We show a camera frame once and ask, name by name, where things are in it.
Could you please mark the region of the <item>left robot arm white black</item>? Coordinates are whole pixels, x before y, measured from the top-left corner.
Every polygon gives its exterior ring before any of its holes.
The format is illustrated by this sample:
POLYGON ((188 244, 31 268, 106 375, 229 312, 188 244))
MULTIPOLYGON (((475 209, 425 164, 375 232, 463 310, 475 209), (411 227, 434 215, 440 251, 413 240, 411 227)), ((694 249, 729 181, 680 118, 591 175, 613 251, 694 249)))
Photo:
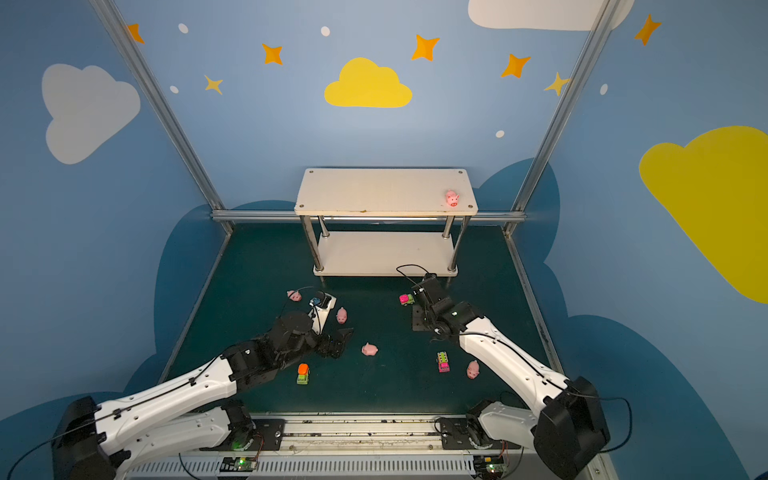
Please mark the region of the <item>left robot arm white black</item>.
POLYGON ((274 380, 310 353, 339 358, 354 332, 325 333, 327 315, 290 312, 265 334, 236 343, 202 366, 127 397, 70 403, 51 440, 55 479, 115 479, 138 457, 131 440, 190 411, 274 380))

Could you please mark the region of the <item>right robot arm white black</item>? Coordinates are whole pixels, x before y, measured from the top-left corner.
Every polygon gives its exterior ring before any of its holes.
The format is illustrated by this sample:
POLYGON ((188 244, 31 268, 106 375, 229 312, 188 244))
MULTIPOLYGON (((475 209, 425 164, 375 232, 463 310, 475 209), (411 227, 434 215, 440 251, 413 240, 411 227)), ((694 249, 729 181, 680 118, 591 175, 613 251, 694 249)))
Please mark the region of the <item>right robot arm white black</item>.
POLYGON ((525 403, 482 402, 467 414, 473 445, 503 441, 535 451, 560 479, 574 479, 610 441, 600 396, 583 377, 571 380, 536 360, 467 302, 454 302, 437 276, 412 287, 425 327, 493 371, 525 403))

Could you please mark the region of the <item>white two-tier shelf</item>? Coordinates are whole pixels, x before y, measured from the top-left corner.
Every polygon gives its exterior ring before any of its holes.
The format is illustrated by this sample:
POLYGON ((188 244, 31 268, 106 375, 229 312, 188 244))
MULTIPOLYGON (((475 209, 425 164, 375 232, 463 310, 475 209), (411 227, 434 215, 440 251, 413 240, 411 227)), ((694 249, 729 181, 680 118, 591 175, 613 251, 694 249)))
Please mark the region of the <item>white two-tier shelf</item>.
POLYGON ((478 207, 463 168, 309 168, 294 207, 319 277, 457 275, 460 235, 478 207), (331 231, 330 220, 443 222, 440 231, 331 231))

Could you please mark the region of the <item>orange green toy truck left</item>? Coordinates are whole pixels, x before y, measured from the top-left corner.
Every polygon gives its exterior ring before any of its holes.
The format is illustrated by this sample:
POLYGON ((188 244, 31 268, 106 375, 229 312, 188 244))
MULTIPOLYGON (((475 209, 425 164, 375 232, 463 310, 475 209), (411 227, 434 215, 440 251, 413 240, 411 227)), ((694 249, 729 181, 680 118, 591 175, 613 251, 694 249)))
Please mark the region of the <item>orange green toy truck left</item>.
POLYGON ((297 369, 296 383, 298 385, 307 385, 309 383, 310 367, 306 363, 302 363, 297 369))

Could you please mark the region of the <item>pink green toy truck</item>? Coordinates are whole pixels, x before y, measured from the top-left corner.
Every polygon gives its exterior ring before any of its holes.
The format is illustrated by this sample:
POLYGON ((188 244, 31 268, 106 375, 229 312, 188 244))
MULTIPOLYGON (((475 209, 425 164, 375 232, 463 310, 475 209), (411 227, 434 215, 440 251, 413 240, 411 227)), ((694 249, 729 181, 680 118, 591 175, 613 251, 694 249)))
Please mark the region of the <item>pink green toy truck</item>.
POLYGON ((439 351, 437 353, 436 361, 439 373, 447 373, 450 371, 449 358, 445 351, 439 351))

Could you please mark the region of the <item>pink green toy car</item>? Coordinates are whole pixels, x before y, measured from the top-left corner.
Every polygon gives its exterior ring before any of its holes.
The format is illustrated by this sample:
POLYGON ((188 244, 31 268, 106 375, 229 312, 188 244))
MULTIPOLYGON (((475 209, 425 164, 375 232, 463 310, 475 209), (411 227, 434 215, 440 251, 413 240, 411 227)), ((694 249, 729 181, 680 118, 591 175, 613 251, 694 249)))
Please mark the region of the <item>pink green toy car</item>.
POLYGON ((415 303, 415 299, 412 294, 403 294, 399 297, 400 304, 402 306, 409 306, 415 303))

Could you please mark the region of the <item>right controller board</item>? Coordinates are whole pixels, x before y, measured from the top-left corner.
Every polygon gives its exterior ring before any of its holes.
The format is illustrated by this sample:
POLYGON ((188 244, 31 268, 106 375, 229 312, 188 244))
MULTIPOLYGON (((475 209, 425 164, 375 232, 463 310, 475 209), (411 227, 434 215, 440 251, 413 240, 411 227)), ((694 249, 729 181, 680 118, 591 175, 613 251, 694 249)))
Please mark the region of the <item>right controller board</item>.
POLYGON ((507 472, 507 464, 502 456, 474 456, 474 474, 478 480, 499 480, 507 472))

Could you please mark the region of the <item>controller board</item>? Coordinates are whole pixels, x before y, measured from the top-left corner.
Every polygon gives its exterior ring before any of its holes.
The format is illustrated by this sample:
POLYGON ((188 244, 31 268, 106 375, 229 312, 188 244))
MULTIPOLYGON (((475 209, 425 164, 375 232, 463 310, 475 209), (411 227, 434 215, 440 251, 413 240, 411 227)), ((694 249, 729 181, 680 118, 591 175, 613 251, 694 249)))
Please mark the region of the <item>controller board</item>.
POLYGON ((507 464, 502 456, 474 456, 474 474, 478 480, 499 480, 507 472, 507 464))
POLYGON ((258 459, 255 456, 225 457, 222 459, 219 472, 232 474, 250 474, 257 470, 258 459))

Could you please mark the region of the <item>left controller board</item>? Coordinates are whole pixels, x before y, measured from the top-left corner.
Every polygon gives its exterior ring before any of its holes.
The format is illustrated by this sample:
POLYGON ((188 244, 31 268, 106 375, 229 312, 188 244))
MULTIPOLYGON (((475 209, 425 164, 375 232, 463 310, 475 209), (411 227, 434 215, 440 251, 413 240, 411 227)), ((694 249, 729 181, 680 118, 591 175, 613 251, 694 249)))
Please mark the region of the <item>left controller board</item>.
POLYGON ((219 472, 232 474, 250 474, 257 470, 258 459, 255 456, 225 457, 222 459, 219 472))

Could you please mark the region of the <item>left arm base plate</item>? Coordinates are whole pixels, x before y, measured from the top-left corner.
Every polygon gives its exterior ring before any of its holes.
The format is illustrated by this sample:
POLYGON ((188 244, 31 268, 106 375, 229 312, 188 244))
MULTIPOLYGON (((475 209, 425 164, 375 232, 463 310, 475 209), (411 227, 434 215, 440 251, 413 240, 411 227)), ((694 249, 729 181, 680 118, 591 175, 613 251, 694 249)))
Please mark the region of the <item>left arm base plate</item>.
POLYGON ((235 434, 233 451, 278 451, 281 448, 286 420, 255 418, 253 426, 235 434))

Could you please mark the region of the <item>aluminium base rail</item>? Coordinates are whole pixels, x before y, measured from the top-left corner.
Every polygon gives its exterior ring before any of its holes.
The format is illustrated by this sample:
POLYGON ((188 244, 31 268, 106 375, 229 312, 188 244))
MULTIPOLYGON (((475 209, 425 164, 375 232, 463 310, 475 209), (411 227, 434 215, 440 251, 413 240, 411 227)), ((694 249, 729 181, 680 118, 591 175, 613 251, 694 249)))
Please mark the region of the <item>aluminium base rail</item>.
POLYGON ((552 479, 535 451, 444 450, 427 414, 275 414, 283 418, 278 451, 205 450, 216 417, 188 417, 132 443, 138 457, 118 470, 120 479, 474 479, 474 456, 502 456, 501 479, 552 479), (255 456, 250 474, 220 473, 225 457, 255 456))

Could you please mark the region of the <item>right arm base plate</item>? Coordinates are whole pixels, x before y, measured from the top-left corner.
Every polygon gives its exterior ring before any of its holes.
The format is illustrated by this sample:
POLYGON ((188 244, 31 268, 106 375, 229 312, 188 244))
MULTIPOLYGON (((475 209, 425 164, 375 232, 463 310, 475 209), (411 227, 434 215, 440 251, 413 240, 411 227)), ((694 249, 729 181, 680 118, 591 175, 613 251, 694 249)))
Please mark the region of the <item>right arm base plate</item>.
POLYGON ((479 422, 466 417, 438 417, 433 426, 444 450, 520 450, 521 446, 491 439, 479 422))

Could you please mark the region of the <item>rear aluminium frame bar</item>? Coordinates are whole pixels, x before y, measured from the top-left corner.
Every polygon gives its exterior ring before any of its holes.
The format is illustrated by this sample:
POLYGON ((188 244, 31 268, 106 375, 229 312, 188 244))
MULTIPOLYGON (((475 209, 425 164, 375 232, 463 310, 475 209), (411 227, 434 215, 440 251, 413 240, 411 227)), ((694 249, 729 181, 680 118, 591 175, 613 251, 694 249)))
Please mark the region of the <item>rear aluminium frame bar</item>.
MULTIPOLYGON (((265 222, 277 222, 277 223, 289 223, 298 222, 301 214, 296 214, 293 211, 283 210, 214 210, 211 214, 211 218, 217 222, 233 222, 233 223, 265 223, 265 222)), ((463 218, 460 214, 448 214, 448 215, 426 215, 426 216, 352 216, 352 215, 332 215, 322 214, 322 217, 327 221, 345 222, 345 223, 380 223, 380 222, 441 222, 445 221, 448 217, 453 217, 455 220, 463 218)), ((486 222, 486 223, 522 223, 526 220, 526 215, 523 212, 478 212, 476 215, 471 216, 470 220, 473 222, 486 222)))

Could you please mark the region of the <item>right aluminium frame post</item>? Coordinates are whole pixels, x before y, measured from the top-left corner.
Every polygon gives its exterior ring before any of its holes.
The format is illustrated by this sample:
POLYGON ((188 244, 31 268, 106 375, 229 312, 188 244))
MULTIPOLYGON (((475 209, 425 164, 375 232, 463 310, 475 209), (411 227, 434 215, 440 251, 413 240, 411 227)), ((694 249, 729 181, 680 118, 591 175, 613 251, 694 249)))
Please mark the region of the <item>right aluminium frame post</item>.
POLYGON ((604 1, 598 10, 594 25, 571 72, 571 81, 560 95, 542 143, 513 202, 511 213, 515 216, 515 220, 509 220, 504 224, 503 232, 508 239, 512 237, 516 226, 525 221, 526 208, 613 30, 613 21, 618 17, 622 4, 623 1, 619 0, 604 1))

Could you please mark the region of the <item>aluminium frame post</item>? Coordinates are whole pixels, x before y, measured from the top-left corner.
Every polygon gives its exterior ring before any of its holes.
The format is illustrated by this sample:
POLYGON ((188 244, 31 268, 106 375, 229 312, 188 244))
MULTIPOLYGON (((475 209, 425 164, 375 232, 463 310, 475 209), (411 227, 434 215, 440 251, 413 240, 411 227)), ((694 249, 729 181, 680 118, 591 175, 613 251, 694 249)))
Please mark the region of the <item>aluminium frame post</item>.
POLYGON ((598 10, 594 25, 571 72, 571 81, 560 95, 542 143, 513 202, 511 213, 515 216, 515 220, 509 220, 504 224, 503 232, 508 239, 512 237, 516 226, 525 221, 526 208, 613 30, 613 21, 618 17, 622 4, 623 1, 619 0, 604 1, 598 10))
POLYGON ((159 82, 138 47, 138 43, 131 36, 128 25, 117 5, 114 1, 106 0, 90 0, 89 3, 137 81, 212 213, 224 210, 221 197, 165 98, 159 82))

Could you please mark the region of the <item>left aluminium frame post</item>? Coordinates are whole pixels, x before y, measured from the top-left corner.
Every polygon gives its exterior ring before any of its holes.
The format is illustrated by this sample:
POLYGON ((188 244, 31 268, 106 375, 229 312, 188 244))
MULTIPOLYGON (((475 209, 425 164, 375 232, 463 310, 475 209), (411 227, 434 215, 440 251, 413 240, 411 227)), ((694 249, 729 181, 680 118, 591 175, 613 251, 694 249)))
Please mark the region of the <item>left aluminium frame post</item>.
POLYGON ((128 25, 117 5, 114 1, 106 0, 90 0, 89 3, 137 81, 212 213, 224 210, 221 197, 165 98, 159 82, 138 47, 138 43, 131 36, 128 25))

